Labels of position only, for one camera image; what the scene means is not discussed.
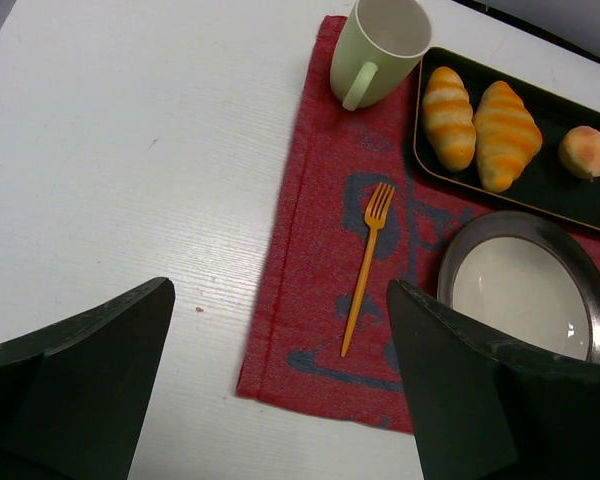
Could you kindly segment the orange plastic fork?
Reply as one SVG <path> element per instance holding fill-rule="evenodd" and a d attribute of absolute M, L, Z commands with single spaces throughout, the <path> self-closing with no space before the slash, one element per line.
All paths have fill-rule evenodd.
<path fill-rule="evenodd" d="M 352 297 L 351 307 L 347 318 L 342 340 L 340 356 L 344 358 L 351 345 L 352 337 L 360 314 L 369 272 L 377 244 L 379 231 L 385 227 L 395 188 L 387 183 L 380 183 L 373 192 L 364 213 L 364 221 L 369 229 L 364 257 L 359 270 L 357 283 Z"/>

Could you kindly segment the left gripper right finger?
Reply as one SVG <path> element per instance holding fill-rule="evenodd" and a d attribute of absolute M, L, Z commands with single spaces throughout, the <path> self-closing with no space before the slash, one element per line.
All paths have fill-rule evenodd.
<path fill-rule="evenodd" d="M 427 479 L 600 479 L 600 365 L 393 280 L 387 306 Z"/>

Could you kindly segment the pale green mug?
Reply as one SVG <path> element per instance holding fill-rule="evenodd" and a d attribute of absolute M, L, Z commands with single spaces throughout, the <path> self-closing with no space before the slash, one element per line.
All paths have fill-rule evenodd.
<path fill-rule="evenodd" d="M 432 22 L 419 1 L 357 1 L 332 57 L 333 94 L 347 111 L 376 104 L 411 73 L 432 38 Z"/>

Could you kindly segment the dark rimmed white plate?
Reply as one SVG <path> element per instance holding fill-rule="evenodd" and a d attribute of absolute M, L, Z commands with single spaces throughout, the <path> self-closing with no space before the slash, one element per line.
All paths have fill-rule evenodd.
<path fill-rule="evenodd" d="M 437 298 L 516 339 L 600 364 L 600 271 L 548 220 L 519 211 L 471 220 L 446 248 Z"/>

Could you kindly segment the striped croissant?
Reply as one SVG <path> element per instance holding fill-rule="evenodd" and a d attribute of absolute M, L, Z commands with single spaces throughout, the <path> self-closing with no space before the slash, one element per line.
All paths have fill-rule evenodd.
<path fill-rule="evenodd" d="M 421 101 L 421 123 L 442 166 L 450 172 L 465 170 L 472 162 L 476 129 L 469 93 L 451 68 L 436 68 Z"/>
<path fill-rule="evenodd" d="M 496 81 L 484 91 L 473 124 L 482 187 L 492 193 L 504 192 L 539 153 L 542 134 L 522 99 L 504 81 Z"/>

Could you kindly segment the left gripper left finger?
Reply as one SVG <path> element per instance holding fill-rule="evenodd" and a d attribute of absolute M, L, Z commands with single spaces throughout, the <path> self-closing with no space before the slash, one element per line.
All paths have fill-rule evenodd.
<path fill-rule="evenodd" d="M 0 343 L 0 479 L 128 477 L 174 303 L 157 277 Z"/>

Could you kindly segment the left striped croissant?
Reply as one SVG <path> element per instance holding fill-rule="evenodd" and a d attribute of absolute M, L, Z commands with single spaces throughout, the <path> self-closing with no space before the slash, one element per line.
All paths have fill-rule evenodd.
<path fill-rule="evenodd" d="M 472 162 L 476 129 L 469 93 L 451 68 L 436 68 L 421 101 L 421 123 L 442 166 L 450 172 L 465 170 Z"/>

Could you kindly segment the black rectangular tray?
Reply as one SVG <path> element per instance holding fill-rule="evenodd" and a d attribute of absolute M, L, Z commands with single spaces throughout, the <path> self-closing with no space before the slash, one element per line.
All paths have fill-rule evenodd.
<path fill-rule="evenodd" d="M 478 106 L 484 90 L 493 82 L 502 80 L 508 83 L 534 117 L 543 135 L 542 148 L 521 177 L 502 193 L 485 191 L 474 165 L 459 173 L 444 169 L 419 120 L 414 126 L 413 152 L 405 157 L 439 182 L 600 231 L 600 177 L 593 181 L 579 179 L 569 173 L 558 159 L 559 143 L 571 128 L 584 125 L 600 131 L 600 112 L 441 47 L 429 50 L 420 63 L 419 98 L 424 96 L 434 70 L 442 66 L 459 74 L 473 107 Z"/>

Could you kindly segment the upper round bread bun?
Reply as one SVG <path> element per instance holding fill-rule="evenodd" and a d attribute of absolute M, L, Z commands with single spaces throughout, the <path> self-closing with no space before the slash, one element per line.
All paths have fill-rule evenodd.
<path fill-rule="evenodd" d="M 589 126 L 572 128 L 560 142 L 558 156 L 577 178 L 593 181 L 600 177 L 600 131 Z"/>

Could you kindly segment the red patterned placemat cloth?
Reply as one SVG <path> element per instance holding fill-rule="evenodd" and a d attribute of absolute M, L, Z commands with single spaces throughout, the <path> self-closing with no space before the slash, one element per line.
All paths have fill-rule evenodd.
<path fill-rule="evenodd" d="M 344 110 L 329 70 L 345 18 L 322 21 L 306 75 L 276 222 L 236 392 L 277 407 L 412 431 L 388 320 L 395 278 L 436 291 L 454 234 L 492 205 L 432 179 L 405 157 L 415 76 L 380 103 Z M 380 183 L 395 188 L 347 355 L 340 350 Z"/>

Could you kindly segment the right striped croissant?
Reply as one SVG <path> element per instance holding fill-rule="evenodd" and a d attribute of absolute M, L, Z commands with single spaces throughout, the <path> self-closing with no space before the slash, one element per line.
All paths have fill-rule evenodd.
<path fill-rule="evenodd" d="M 484 91 L 473 124 L 482 187 L 492 193 L 504 192 L 539 153 L 542 134 L 522 99 L 504 81 L 496 81 Z"/>

